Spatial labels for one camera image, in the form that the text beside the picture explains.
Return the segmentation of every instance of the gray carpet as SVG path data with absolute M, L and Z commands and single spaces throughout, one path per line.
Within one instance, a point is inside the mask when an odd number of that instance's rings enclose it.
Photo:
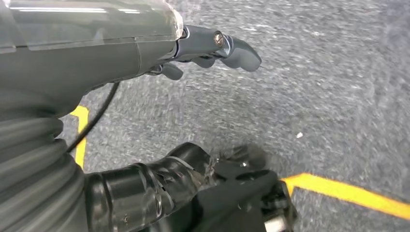
M 261 68 L 187 64 L 178 82 L 122 83 L 88 136 L 85 171 L 153 161 L 185 141 L 210 152 L 256 142 L 282 177 L 309 172 L 410 202 L 410 2 L 171 2 L 187 23 L 249 42 Z M 84 97 L 90 116 L 108 91 Z M 71 141 L 76 119 L 64 122 Z M 409 221 L 312 192 L 296 190 L 294 201 L 297 232 L 410 231 Z

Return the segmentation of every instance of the ribbed hose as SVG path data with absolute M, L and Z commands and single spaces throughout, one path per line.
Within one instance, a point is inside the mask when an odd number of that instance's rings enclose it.
M 89 231 L 139 231 L 175 212 L 197 194 L 209 161 L 199 146 L 185 143 L 152 164 L 89 174 Z
M 87 227 L 84 174 L 55 136 L 55 118 L 0 122 L 0 232 L 68 232 Z

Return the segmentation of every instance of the black cable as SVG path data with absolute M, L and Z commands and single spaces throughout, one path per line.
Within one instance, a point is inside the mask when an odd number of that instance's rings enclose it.
M 104 103 L 102 104 L 101 108 L 98 110 L 97 115 L 93 118 L 91 122 L 89 122 L 86 127 L 81 131 L 81 133 L 77 136 L 74 142 L 68 147 L 67 152 L 70 153 L 78 146 L 78 144 L 83 140 L 88 133 L 93 129 L 93 127 L 98 123 L 101 117 L 104 115 L 105 111 L 107 110 L 108 106 L 110 105 L 112 99 L 114 98 L 115 93 L 119 87 L 119 82 L 113 84 L 110 93 L 105 99 Z

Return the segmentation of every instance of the white speck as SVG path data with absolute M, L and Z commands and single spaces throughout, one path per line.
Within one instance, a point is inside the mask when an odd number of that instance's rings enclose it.
M 270 26 L 264 25 L 264 24 L 256 24 L 255 27 L 259 27 L 259 28 L 269 28 Z
M 314 36 L 324 36 L 324 35 L 325 35 L 324 33 L 318 32 L 318 31 L 313 31 L 312 34 L 313 34 Z
M 249 31 L 258 31 L 257 29 L 255 29 L 255 28 L 243 28 L 244 30 L 249 30 Z

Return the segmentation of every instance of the yellow floor line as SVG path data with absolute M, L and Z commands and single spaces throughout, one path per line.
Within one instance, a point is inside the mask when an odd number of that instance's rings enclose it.
M 410 220 L 410 204 L 389 199 L 361 187 L 308 173 L 287 177 L 283 180 L 288 185 L 290 194 L 292 194 L 294 187 L 298 187 Z
M 78 133 L 86 127 L 88 123 L 88 109 L 83 106 L 78 106 L 73 112 L 70 113 L 73 116 L 78 117 Z M 75 162 L 81 167 L 84 168 L 84 156 L 86 153 L 86 139 L 84 138 L 75 148 Z

